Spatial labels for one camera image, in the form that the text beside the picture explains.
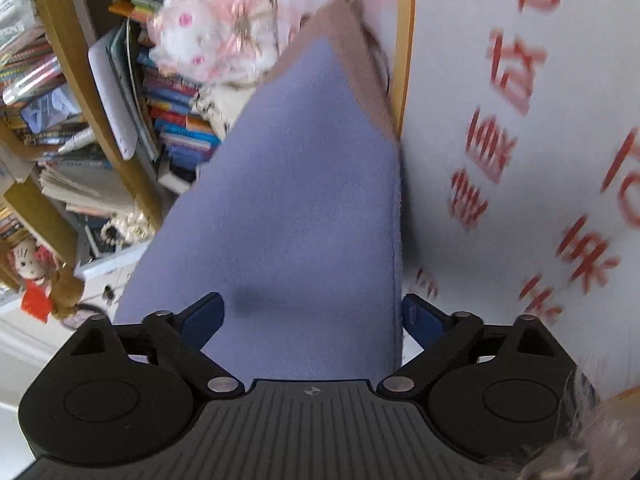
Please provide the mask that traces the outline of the hello kitty plush doll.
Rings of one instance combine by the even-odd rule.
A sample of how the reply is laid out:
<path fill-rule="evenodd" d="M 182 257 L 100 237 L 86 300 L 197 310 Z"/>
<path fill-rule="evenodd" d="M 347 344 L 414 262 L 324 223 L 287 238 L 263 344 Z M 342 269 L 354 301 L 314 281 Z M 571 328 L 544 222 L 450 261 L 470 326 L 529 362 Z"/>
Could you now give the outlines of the hello kitty plush doll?
<path fill-rule="evenodd" d="M 53 266 L 49 252 L 31 237 L 22 240 L 11 250 L 9 260 L 24 285 L 21 310 L 47 324 L 53 311 Z"/>

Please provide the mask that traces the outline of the cream canvas tote bag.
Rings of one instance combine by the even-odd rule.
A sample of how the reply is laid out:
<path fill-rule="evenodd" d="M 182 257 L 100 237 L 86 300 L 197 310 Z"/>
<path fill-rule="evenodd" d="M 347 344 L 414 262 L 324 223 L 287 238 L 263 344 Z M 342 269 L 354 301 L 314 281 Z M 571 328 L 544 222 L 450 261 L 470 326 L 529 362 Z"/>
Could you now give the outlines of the cream canvas tote bag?
<path fill-rule="evenodd" d="M 191 110 L 223 141 L 255 91 L 254 86 L 203 84 L 191 99 Z"/>

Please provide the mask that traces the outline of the white quilted pearl handbag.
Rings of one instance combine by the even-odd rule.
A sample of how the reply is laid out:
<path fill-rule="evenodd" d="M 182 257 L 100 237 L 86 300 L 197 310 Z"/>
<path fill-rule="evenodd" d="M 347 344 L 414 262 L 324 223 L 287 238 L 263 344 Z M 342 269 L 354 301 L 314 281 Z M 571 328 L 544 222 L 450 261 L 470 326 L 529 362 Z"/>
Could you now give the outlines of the white quilted pearl handbag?
<path fill-rule="evenodd" d="M 101 228 L 100 239 L 105 244 L 122 248 L 150 240 L 155 235 L 150 220 L 142 211 L 112 214 Z"/>

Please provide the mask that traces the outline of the wooden white-framed bookshelf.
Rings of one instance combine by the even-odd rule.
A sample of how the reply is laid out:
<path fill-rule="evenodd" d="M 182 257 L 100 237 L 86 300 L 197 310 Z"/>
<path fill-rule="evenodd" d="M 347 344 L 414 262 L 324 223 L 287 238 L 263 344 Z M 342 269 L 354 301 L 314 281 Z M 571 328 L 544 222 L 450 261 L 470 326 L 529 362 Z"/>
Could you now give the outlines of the wooden white-framed bookshelf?
<path fill-rule="evenodd" d="M 73 0 L 1 0 L 1 288 L 24 285 L 9 260 L 34 238 L 75 275 L 89 221 L 142 211 L 160 194 L 132 127 L 110 124 Z"/>

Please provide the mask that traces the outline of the purple and mauve garment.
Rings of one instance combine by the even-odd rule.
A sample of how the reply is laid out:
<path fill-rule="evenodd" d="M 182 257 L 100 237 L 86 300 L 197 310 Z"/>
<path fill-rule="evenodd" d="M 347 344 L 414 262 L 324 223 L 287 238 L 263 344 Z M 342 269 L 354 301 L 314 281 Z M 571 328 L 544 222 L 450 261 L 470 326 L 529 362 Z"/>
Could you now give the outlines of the purple and mauve garment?
<path fill-rule="evenodd" d="M 216 292 L 239 378 L 378 382 L 401 358 L 400 155 L 355 0 L 332 0 L 171 207 L 116 321 Z"/>

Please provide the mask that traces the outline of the brown plush monkey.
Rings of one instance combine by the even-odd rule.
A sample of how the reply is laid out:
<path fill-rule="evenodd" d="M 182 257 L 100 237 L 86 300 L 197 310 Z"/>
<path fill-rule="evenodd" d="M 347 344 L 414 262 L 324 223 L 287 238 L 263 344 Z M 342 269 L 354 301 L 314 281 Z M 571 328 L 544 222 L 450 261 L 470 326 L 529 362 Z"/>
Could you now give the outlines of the brown plush monkey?
<path fill-rule="evenodd" d="M 53 317 L 63 321 L 74 315 L 84 292 L 85 281 L 78 278 L 70 266 L 62 266 L 56 270 L 50 293 Z"/>

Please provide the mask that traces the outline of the pink white plush bunny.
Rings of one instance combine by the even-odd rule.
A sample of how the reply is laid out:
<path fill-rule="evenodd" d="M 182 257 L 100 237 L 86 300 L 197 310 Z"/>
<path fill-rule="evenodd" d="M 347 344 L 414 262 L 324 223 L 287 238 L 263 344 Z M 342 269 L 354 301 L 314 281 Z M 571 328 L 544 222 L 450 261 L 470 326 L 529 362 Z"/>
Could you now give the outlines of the pink white plush bunny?
<path fill-rule="evenodd" d="M 273 0 L 164 0 L 146 30 L 157 69 L 198 84 L 254 84 L 279 56 Z"/>

